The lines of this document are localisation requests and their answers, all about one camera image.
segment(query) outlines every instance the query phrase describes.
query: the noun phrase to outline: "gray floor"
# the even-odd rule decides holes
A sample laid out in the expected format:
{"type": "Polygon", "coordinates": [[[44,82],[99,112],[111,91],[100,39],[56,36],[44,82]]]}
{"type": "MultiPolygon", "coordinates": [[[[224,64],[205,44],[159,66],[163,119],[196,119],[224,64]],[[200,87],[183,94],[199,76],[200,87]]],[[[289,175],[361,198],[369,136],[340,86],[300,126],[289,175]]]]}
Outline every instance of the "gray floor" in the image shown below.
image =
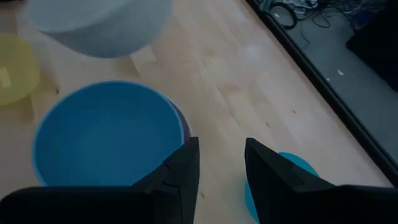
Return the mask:
{"type": "Polygon", "coordinates": [[[288,33],[360,122],[398,162],[398,93],[346,48],[346,41],[353,35],[347,20],[341,16],[328,19],[330,28],[317,27],[307,19],[288,33]]]}

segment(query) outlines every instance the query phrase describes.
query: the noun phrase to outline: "black cable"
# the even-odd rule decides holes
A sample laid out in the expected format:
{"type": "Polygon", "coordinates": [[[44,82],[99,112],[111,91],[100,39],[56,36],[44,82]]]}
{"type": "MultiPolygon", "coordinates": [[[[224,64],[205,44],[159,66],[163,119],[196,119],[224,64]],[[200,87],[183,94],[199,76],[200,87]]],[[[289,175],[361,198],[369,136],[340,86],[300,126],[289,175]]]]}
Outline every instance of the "black cable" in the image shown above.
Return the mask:
{"type": "Polygon", "coordinates": [[[304,26],[304,24],[303,24],[303,22],[301,22],[301,24],[300,24],[300,33],[301,33],[301,36],[303,37],[303,39],[304,39],[308,44],[311,44],[311,42],[304,36],[304,33],[303,33],[303,26],[304,26]]]}
{"type": "Polygon", "coordinates": [[[292,24],[292,25],[284,25],[284,24],[281,24],[282,27],[285,28],[285,30],[291,30],[291,29],[293,29],[295,26],[297,26],[297,16],[296,16],[296,13],[294,13],[293,9],[292,9],[290,6],[288,6],[287,4],[282,3],[282,2],[273,2],[273,3],[269,6],[269,11],[271,11],[271,10],[272,10],[273,8],[275,8],[275,7],[281,7],[281,8],[283,8],[283,9],[285,9],[285,10],[290,14],[290,16],[292,17],[292,20],[293,20],[293,24],[292,24]]]}
{"type": "Polygon", "coordinates": [[[328,20],[327,18],[325,18],[325,16],[323,15],[322,11],[319,11],[318,15],[313,16],[313,17],[311,18],[311,21],[312,21],[316,26],[321,27],[321,28],[329,28],[329,27],[331,27],[331,24],[330,24],[329,20],[328,20]],[[326,26],[321,25],[321,24],[315,22],[315,18],[318,17],[319,15],[321,15],[322,19],[327,23],[326,26]]]}

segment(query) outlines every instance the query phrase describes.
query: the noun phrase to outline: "blue bowl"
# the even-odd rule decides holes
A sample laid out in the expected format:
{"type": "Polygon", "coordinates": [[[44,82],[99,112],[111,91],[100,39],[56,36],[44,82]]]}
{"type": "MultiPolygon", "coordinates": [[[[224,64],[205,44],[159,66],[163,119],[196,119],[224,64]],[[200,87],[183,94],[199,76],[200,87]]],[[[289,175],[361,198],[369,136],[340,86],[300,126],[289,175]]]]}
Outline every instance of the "blue bowl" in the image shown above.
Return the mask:
{"type": "Polygon", "coordinates": [[[54,106],[36,132],[32,159],[42,185],[128,186],[182,144],[182,122],[164,95],[111,81],[54,106]]]}

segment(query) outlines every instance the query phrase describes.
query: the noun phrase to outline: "table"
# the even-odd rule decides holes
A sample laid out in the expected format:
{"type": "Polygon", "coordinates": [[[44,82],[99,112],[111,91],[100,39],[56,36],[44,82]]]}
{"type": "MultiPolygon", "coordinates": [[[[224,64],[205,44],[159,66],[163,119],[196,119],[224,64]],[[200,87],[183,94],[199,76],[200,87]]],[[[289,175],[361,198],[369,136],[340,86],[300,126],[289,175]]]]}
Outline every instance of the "table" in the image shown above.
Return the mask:
{"type": "Polygon", "coordinates": [[[243,202],[246,137],[304,158],[333,184],[391,186],[243,0],[175,0],[157,40],[107,60],[40,34],[23,8],[23,2],[0,5],[0,32],[32,45],[42,80],[26,99],[0,107],[0,198],[39,185],[31,145],[46,112],[103,80],[149,85],[185,113],[200,140],[195,223],[254,223],[243,202]]]}

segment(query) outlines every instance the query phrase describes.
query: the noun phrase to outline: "plastic bowl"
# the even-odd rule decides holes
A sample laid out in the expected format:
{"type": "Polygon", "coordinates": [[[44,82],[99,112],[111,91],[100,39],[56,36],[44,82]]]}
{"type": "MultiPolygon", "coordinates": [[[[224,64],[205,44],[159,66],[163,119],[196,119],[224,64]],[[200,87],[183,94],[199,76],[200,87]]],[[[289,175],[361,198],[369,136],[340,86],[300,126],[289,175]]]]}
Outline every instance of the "plastic bowl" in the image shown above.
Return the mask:
{"type": "Polygon", "coordinates": [[[132,185],[183,139],[180,117],[161,93],[138,83],[97,83],[50,110],[36,133],[33,165],[43,185],[132,185]]]}
{"type": "Polygon", "coordinates": [[[27,42],[0,34],[0,105],[26,97],[40,80],[40,68],[27,42]]]}

